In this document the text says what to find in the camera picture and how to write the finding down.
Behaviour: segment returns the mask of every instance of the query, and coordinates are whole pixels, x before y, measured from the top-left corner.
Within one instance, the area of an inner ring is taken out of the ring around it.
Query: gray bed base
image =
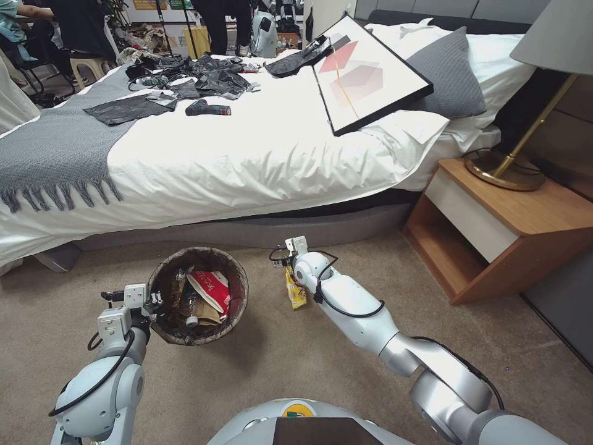
[[[310,247],[363,240],[403,225],[410,204],[373,207],[358,212],[306,218],[253,218],[200,222],[162,229],[137,229],[91,235],[35,255],[54,272],[68,272],[82,251],[156,241],[185,241],[240,247],[274,248],[297,235]]]

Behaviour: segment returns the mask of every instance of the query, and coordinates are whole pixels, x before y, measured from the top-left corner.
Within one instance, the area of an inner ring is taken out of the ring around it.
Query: blanket fringe
[[[122,201],[124,199],[117,190],[115,183],[109,175],[99,178],[91,178],[88,180],[76,180],[63,184],[45,184],[43,186],[32,185],[22,188],[9,187],[7,189],[0,189],[0,199],[5,205],[8,206],[11,213],[16,213],[21,209],[19,198],[17,197],[17,193],[20,192],[20,194],[24,199],[26,199],[33,210],[36,212],[41,210],[48,211],[51,209],[51,207],[48,205],[48,202],[43,195],[43,192],[45,192],[45,194],[52,200],[52,202],[60,211],[72,210],[75,207],[71,194],[71,188],[73,187],[78,192],[82,200],[86,203],[86,205],[89,207],[95,207],[95,203],[88,193],[87,186],[89,184],[92,185],[99,193],[99,196],[103,202],[105,202],[105,204],[109,204],[109,199],[105,193],[103,182],[107,184],[109,190],[118,201]]]

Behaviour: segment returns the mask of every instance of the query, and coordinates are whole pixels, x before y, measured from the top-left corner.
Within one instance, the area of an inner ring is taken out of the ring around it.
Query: picture frame
[[[348,14],[322,33],[332,52],[313,72],[335,136],[432,94],[433,84]]]

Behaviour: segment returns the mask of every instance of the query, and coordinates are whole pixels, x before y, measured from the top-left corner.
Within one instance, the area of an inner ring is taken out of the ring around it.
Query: brass lamp base
[[[521,160],[521,166],[527,168],[512,164],[500,176],[494,176],[494,171],[504,160],[505,155],[497,151],[490,151],[479,158],[466,159],[465,166],[478,178],[504,189],[527,192],[538,189],[545,182],[543,174],[529,170],[537,170],[537,167],[523,160]]]

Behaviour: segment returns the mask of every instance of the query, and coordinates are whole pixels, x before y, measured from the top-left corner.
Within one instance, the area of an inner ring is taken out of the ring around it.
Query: bed frame
[[[442,17],[398,11],[373,11],[368,23],[397,25],[433,17],[432,24],[447,30],[466,26],[470,34],[525,33],[526,23]],[[565,74],[537,69],[531,79],[498,112],[494,124],[501,130],[497,149],[510,151],[566,79]],[[279,214],[225,221],[202,222],[164,229],[142,229],[92,235],[83,240],[35,255],[55,272],[74,265],[80,252],[152,241],[187,241],[244,247],[275,247],[282,240],[303,234],[310,246],[354,242],[403,225],[420,193],[390,189],[372,197]]]

